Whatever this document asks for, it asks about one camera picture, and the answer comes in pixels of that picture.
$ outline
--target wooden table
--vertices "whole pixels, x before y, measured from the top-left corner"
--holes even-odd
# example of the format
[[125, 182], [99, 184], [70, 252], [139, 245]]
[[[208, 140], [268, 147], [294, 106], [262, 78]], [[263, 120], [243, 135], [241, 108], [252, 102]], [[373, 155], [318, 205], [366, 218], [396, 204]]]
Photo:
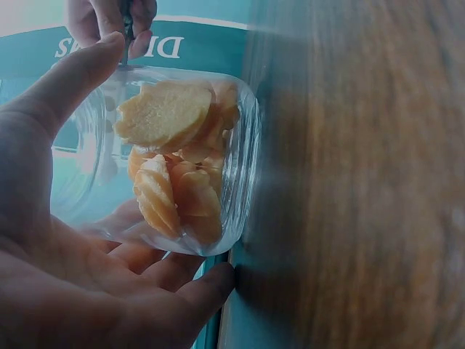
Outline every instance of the wooden table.
[[219, 347], [465, 348], [465, 1], [256, 0]]

